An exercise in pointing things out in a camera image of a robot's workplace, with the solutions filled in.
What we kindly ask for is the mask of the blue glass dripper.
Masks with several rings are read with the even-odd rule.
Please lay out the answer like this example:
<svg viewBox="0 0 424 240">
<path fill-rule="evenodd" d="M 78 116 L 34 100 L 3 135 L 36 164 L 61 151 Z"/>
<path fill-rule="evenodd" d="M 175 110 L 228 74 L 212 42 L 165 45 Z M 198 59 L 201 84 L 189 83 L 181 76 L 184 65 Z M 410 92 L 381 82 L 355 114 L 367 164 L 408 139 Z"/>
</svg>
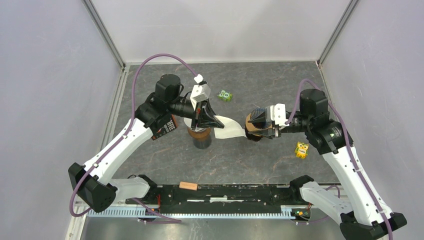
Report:
<svg viewBox="0 0 424 240">
<path fill-rule="evenodd" d="M 257 129 L 266 129 L 271 123 L 266 119 L 266 109 L 265 108 L 256 108 L 250 113 L 248 118 L 248 123 L 251 123 Z"/>
</svg>

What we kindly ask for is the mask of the coffee filter box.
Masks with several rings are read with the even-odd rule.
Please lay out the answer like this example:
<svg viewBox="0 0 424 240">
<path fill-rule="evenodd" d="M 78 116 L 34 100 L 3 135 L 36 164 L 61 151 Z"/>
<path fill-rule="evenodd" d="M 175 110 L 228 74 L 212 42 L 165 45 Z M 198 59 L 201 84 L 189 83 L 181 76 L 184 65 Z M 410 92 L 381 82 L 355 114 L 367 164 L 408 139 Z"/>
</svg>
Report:
<svg viewBox="0 0 424 240">
<path fill-rule="evenodd" d="M 172 114 L 170 116 L 170 120 L 166 124 L 164 124 L 155 134 L 153 134 L 151 139 L 155 141 L 158 138 L 161 138 L 164 135 L 176 130 L 177 128 L 178 128 L 178 123 L 177 123 L 176 117 L 175 115 Z"/>
</svg>

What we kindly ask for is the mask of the white paper coffee filter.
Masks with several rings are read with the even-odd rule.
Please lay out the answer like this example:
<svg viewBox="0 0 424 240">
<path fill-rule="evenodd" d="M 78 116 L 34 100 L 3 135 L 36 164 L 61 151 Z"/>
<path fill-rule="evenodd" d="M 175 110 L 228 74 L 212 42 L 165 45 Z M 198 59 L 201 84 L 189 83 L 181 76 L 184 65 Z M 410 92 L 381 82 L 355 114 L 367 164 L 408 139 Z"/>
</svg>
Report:
<svg viewBox="0 0 424 240">
<path fill-rule="evenodd" d="M 191 118 L 183 118 L 184 124 L 188 127 L 188 128 L 192 128 L 192 119 Z"/>
</svg>

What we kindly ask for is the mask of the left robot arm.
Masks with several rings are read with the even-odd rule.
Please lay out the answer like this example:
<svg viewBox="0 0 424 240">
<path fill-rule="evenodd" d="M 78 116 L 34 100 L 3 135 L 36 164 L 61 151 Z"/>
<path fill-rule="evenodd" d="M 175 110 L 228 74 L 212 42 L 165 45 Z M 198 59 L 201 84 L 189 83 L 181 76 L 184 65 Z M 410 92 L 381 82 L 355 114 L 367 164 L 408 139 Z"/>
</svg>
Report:
<svg viewBox="0 0 424 240">
<path fill-rule="evenodd" d="M 99 153 L 84 164 L 73 163 L 68 174 L 73 188 L 69 210 L 74 212 L 74 201 L 80 197 L 97 213 L 107 209 L 114 201 L 138 198 L 145 204 L 153 203 L 157 190 L 142 177 L 114 179 L 118 168 L 143 143 L 151 140 L 169 123 L 173 116 L 191 120 L 190 128 L 223 129 L 212 110 L 209 95 L 211 89 L 198 74 L 196 85 L 189 99 L 181 97 L 183 85 L 178 76 L 165 74 L 156 83 L 155 91 L 137 110 L 134 110 L 124 129 Z"/>
</svg>

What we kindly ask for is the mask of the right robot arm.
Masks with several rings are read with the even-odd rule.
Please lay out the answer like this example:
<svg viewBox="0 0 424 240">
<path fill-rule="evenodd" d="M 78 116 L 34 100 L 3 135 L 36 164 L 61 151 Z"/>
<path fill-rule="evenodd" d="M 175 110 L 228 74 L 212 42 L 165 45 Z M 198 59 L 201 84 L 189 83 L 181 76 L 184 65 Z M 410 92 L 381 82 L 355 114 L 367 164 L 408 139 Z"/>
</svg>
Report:
<svg viewBox="0 0 424 240">
<path fill-rule="evenodd" d="M 347 240 L 391 238 L 407 224 L 378 194 L 357 155 L 354 142 L 341 121 L 330 118 L 330 103 L 319 89 L 297 96 L 299 110 L 288 112 L 282 103 L 253 110 L 245 120 L 248 138 L 277 138 L 283 133 L 304 133 L 336 174 L 347 201 L 323 189 L 312 177 L 300 176 L 289 184 L 289 199 L 310 203 L 334 220 Z"/>
</svg>

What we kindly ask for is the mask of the brown glass dripper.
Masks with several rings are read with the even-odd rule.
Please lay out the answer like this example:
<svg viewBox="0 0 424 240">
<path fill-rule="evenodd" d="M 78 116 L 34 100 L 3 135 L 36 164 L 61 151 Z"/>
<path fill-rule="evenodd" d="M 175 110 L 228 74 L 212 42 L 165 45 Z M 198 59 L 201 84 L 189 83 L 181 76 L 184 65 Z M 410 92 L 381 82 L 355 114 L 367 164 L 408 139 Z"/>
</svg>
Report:
<svg viewBox="0 0 424 240">
<path fill-rule="evenodd" d="M 264 137 L 261 135 L 255 135 L 255 134 L 250 134 L 250 133 L 246 133 L 246 138 L 250 141 L 254 141 L 254 142 L 259 142 L 261 139 L 263 139 Z"/>
</svg>

